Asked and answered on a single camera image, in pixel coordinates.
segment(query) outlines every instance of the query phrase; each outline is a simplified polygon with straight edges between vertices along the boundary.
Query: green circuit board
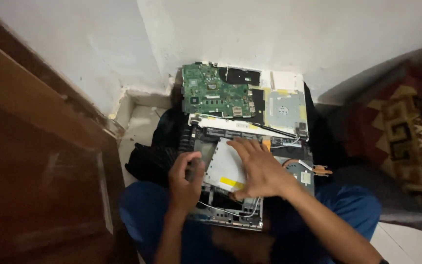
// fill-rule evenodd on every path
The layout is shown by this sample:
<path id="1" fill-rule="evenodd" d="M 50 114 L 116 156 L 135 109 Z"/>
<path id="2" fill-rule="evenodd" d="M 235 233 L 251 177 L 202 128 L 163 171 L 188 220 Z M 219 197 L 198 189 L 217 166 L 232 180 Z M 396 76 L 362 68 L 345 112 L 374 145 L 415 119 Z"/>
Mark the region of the green circuit board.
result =
<path id="1" fill-rule="evenodd" d="M 184 65 L 182 76 L 185 113 L 222 113 L 224 118 L 255 116 L 249 86 L 224 82 L 217 67 L 208 64 Z"/>

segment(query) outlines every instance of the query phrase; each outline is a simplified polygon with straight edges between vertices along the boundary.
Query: white wall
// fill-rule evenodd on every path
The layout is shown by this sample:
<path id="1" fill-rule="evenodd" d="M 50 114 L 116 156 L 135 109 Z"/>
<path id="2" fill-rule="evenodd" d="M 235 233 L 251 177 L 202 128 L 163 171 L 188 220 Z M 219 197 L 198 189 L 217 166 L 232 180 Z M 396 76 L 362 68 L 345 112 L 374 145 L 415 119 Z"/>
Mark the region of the white wall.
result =
<path id="1" fill-rule="evenodd" d="M 197 60 L 294 70 L 317 100 L 351 76 L 422 48 L 418 0 L 138 0 L 162 76 Z M 342 104 L 347 87 L 323 97 Z"/>
<path id="2" fill-rule="evenodd" d="M 327 91 L 422 48 L 418 0 L 0 0 L 0 19 L 104 114 L 121 87 L 163 93 L 202 60 L 303 73 L 342 104 L 356 87 Z"/>
<path id="3" fill-rule="evenodd" d="M 122 86 L 165 90 L 135 0 L 0 0 L 0 20 L 104 114 Z"/>

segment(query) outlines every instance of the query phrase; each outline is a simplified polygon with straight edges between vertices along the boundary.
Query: tiled floor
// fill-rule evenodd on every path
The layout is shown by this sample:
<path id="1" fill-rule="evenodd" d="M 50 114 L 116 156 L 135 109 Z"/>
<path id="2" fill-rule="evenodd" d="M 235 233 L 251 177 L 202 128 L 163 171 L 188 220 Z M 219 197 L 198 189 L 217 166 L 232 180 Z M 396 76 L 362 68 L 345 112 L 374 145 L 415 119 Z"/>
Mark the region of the tiled floor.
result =
<path id="1" fill-rule="evenodd" d="M 136 180 L 124 168 L 135 143 L 150 145 L 159 116 L 164 111 L 164 109 L 146 106 L 138 106 L 133 111 L 130 127 L 119 147 L 126 186 Z M 422 231 L 380 223 L 377 225 L 371 243 L 390 264 L 422 264 Z"/>

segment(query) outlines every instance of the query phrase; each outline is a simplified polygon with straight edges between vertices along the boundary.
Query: hand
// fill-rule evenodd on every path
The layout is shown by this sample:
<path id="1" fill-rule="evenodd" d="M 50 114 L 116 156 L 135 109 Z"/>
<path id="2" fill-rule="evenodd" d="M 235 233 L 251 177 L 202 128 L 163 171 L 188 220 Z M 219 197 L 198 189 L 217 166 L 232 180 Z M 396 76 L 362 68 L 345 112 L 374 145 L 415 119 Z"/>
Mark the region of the hand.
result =
<path id="1" fill-rule="evenodd" d="M 204 162 L 200 161 L 201 153 L 185 152 L 179 155 L 169 171 L 169 189 L 171 202 L 169 211 L 186 216 L 195 209 L 201 194 L 203 182 Z M 189 182 L 185 179 L 185 169 L 188 162 L 192 162 L 195 177 Z"/>
<path id="2" fill-rule="evenodd" d="M 235 138 L 227 144 L 235 148 L 247 172 L 244 188 L 233 194 L 236 200 L 282 196 L 288 188 L 301 188 L 296 178 L 282 167 L 265 145 L 244 138 Z"/>

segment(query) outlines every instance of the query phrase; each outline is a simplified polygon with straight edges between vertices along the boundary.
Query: wooden door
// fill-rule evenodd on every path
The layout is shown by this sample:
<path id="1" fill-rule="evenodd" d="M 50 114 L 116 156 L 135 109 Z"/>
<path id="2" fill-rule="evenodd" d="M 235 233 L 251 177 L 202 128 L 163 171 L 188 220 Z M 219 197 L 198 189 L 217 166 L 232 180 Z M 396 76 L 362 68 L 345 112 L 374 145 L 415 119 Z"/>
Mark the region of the wooden door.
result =
<path id="1" fill-rule="evenodd" d="M 0 51 L 0 261 L 106 262 L 122 188 L 115 138 Z"/>

